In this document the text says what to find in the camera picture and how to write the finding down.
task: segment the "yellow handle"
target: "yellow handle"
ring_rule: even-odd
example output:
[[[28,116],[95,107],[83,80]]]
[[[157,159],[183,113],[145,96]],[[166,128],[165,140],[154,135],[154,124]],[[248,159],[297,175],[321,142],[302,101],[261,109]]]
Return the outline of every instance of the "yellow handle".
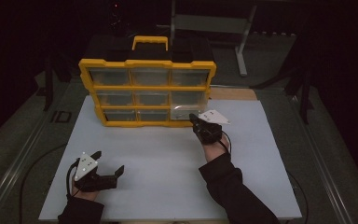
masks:
[[[168,50],[167,36],[147,36],[137,35],[133,38],[132,50],[135,50],[136,43],[165,44],[165,50]]]

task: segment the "person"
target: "person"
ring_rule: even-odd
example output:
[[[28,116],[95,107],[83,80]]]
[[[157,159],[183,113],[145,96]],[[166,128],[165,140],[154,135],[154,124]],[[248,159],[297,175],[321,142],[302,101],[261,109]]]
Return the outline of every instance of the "person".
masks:
[[[228,147],[223,135],[221,142]],[[219,143],[202,145],[207,163],[199,168],[212,198],[227,213],[233,224],[279,224],[275,215],[242,183],[241,169],[231,162],[230,154]],[[75,193],[65,206],[59,223],[100,223],[103,204],[96,203],[99,192],[83,192],[73,186]]]

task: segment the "black sweater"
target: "black sweater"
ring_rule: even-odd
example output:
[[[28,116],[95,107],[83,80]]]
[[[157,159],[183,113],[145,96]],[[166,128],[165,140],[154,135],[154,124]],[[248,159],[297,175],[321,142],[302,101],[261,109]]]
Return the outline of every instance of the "black sweater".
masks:
[[[235,168],[229,154],[223,154],[200,167],[202,177],[212,198],[225,208],[230,223],[279,224],[274,214],[242,184],[242,172]],[[103,205],[72,198],[68,201],[59,223],[98,224]]]

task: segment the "floor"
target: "floor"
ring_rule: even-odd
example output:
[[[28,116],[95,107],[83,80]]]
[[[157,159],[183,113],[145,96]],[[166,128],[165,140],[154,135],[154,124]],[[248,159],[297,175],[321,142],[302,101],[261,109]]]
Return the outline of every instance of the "floor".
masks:
[[[213,46],[218,66],[213,84],[247,88],[273,77],[295,39],[251,34],[243,53],[248,77],[239,76],[233,48]],[[311,89],[310,124],[305,125],[297,112],[297,98],[284,94],[286,82],[255,93],[266,111],[303,214],[289,223],[358,223],[358,171],[334,122],[318,91]],[[19,219],[19,212],[22,223],[45,223],[38,221],[38,216],[63,144],[88,94],[76,74],[70,83],[54,83],[54,103],[49,111],[43,112],[43,97],[32,96],[0,130],[0,223]],[[55,111],[72,117],[60,122],[65,118],[57,119]]]

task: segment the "yellow tool box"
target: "yellow tool box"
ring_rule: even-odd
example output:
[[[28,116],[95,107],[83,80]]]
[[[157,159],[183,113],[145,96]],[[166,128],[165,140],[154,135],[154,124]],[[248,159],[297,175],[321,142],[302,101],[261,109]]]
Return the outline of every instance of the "yellow tool box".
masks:
[[[79,63],[105,126],[191,126],[205,109],[216,64],[205,38],[94,36]]]

